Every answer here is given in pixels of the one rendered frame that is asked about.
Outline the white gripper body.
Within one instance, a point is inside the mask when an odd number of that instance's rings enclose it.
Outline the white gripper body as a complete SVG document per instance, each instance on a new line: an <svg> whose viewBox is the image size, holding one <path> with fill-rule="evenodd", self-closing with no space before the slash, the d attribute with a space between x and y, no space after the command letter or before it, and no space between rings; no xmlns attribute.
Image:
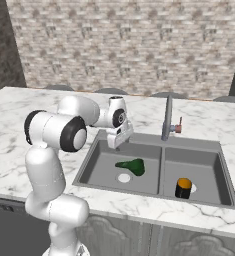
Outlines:
<svg viewBox="0 0 235 256"><path fill-rule="evenodd" d="M123 124L117 128L108 128L106 130L108 147L116 149L127 141L133 132L133 125L129 120L125 120Z"/></svg>

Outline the grey double basin sink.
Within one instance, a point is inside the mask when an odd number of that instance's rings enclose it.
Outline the grey double basin sink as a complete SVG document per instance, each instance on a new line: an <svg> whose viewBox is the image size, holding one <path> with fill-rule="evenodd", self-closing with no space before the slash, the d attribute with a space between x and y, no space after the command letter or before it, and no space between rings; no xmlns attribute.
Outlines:
<svg viewBox="0 0 235 256"><path fill-rule="evenodd" d="M135 176L117 162L140 158L145 173ZM192 182L187 203L235 209L235 191L217 141L135 133L117 149L100 130L74 180L76 186L184 201L175 196L179 178Z"/></svg>

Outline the grey sink tap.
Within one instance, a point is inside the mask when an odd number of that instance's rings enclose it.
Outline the grey sink tap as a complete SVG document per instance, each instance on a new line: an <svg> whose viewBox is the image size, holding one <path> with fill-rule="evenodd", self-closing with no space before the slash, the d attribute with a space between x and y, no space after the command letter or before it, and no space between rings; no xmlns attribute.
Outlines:
<svg viewBox="0 0 235 256"><path fill-rule="evenodd" d="M168 96L166 100L165 118L162 126L161 139L167 141L171 132L180 133L182 131L182 120L176 125L171 124L172 120L172 97Z"/></svg>

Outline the grey stool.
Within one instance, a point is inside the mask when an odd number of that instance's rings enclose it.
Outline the grey stool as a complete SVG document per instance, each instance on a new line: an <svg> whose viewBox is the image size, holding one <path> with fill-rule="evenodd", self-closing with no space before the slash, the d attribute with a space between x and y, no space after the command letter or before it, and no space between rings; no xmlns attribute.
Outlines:
<svg viewBox="0 0 235 256"><path fill-rule="evenodd" d="M68 85L56 84L56 85L48 85L44 87L47 90L60 90L60 91L74 91L74 89Z"/></svg>
<svg viewBox="0 0 235 256"><path fill-rule="evenodd" d="M118 88L101 88L96 91L95 93L103 93L103 94L117 94L117 95L128 95L127 92Z"/></svg>
<svg viewBox="0 0 235 256"><path fill-rule="evenodd" d="M215 98L213 101L235 103L235 96L221 96Z"/></svg>
<svg viewBox="0 0 235 256"><path fill-rule="evenodd" d="M150 97L158 97L158 98L167 98L168 96L171 96L175 99L187 99L187 97L184 94L179 94L175 92L158 92L150 95Z"/></svg>

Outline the black jar with orange lid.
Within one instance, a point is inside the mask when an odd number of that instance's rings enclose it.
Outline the black jar with orange lid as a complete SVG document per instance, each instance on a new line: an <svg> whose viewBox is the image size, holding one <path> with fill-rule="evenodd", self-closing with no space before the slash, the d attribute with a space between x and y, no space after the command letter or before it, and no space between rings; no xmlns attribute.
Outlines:
<svg viewBox="0 0 235 256"><path fill-rule="evenodd" d="M188 199L190 197L192 182L188 178L179 178L176 183L175 196Z"/></svg>

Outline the grey carved cupboard door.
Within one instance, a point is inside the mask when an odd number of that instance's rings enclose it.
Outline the grey carved cupboard door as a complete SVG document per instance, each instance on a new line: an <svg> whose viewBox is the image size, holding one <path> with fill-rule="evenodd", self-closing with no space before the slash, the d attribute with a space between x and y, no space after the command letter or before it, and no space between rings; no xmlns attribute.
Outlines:
<svg viewBox="0 0 235 256"><path fill-rule="evenodd" d="M235 256L235 238L154 225L150 256Z"/></svg>
<svg viewBox="0 0 235 256"><path fill-rule="evenodd" d="M148 256L151 231L144 222L90 215L77 235L91 256Z"/></svg>

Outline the dark dishwasher front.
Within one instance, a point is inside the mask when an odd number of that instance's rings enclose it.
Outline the dark dishwasher front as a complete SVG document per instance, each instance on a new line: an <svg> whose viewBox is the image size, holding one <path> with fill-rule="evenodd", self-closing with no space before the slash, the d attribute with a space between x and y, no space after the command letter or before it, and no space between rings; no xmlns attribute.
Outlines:
<svg viewBox="0 0 235 256"><path fill-rule="evenodd" d="M42 256L50 246L49 223L25 211L25 203L0 198L0 256Z"/></svg>

